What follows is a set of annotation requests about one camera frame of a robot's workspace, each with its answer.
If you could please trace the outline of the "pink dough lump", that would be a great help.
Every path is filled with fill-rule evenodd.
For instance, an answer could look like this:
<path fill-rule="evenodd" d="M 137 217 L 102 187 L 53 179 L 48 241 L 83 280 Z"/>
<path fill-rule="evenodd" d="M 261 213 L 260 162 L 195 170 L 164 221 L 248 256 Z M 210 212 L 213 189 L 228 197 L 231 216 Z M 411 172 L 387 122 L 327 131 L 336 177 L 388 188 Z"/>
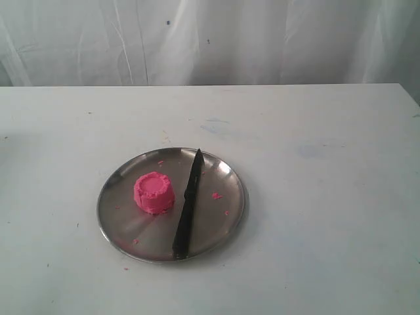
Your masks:
<path fill-rule="evenodd" d="M 169 177 L 155 171 L 139 177 L 133 191 L 137 206 L 150 215 L 160 215 L 175 203 L 175 193 Z"/>

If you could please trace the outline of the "white backdrop curtain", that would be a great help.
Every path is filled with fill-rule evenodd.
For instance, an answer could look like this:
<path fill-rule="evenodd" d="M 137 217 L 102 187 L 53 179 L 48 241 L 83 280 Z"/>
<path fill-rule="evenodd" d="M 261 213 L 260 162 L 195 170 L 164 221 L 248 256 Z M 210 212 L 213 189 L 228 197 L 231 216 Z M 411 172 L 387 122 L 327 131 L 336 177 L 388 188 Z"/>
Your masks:
<path fill-rule="evenodd" d="M 1 81 L 419 82 L 418 1 L 2 1 Z"/>

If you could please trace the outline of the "round steel plate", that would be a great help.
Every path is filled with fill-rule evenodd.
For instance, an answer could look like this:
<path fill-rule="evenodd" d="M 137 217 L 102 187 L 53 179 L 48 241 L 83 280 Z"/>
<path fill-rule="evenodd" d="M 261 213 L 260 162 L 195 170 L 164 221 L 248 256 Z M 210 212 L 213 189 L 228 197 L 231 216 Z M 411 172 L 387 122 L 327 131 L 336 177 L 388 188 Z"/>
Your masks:
<path fill-rule="evenodd" d="M 160 148 L 134 157 L 114 171 L 100 191 L 96 213 L 102 234 L 116 249 L 141 261 L 178 260 L 172 246 L 195 155 L 193 148 Z M 246 209 L 247 191 L 237 173 L 217 156 L 207 152 L 202 156 L 188 258 L 227 240 Z M 175 193 L 174 206 L 158 215 L 148 214 L 134 199 L 136 180 L 152 171 L 168 176 Z"/>

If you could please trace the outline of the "black plastic knife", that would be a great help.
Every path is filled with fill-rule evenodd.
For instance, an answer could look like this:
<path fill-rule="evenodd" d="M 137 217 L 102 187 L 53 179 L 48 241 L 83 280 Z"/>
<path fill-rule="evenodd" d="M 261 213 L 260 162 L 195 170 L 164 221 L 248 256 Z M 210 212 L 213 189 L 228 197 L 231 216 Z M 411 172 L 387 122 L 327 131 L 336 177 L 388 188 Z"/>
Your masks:
<path fill-rule="evenodd" d="M 172 244 L 173 256 L 176 260 L 185 259 L 189 255 L 194 209 L 200 184 L 202 165 L 203 154 L 201 150 L 198 149 L 193 160 L 188 184 L 184 191 L 184 205 Z"/>

